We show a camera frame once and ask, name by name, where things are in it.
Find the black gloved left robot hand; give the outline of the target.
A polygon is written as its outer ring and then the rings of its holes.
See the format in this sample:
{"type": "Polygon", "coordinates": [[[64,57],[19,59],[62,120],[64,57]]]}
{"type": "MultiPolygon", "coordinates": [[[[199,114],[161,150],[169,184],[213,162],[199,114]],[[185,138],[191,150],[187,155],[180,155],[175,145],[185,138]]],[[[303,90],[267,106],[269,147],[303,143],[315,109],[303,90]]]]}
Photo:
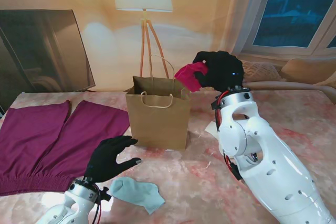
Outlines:
{"type": "Polygon", "coordinates": [[[117,156],[137,142],[138,140],[131,136],[124,135],[103,140],[91,155],[83,176],[84,180],[92,183],[103,183],[140,164],[142,160],[138,157],[123,163],[117,162],[117,156]]]}

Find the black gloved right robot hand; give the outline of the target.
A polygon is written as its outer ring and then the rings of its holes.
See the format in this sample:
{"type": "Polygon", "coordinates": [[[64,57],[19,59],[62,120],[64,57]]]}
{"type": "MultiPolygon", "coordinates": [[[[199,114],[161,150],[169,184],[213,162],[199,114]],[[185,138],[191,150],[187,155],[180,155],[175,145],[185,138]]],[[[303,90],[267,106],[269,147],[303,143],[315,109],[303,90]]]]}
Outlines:
{"type": "Polygon", "coordinates": [[[203,62],[208,71],[206,74],[195,72],[194,76],[201,87],[211,87],[219,92],[243,86],[243,63],[226,51],[200,51],[192,63],[203,62]]]}

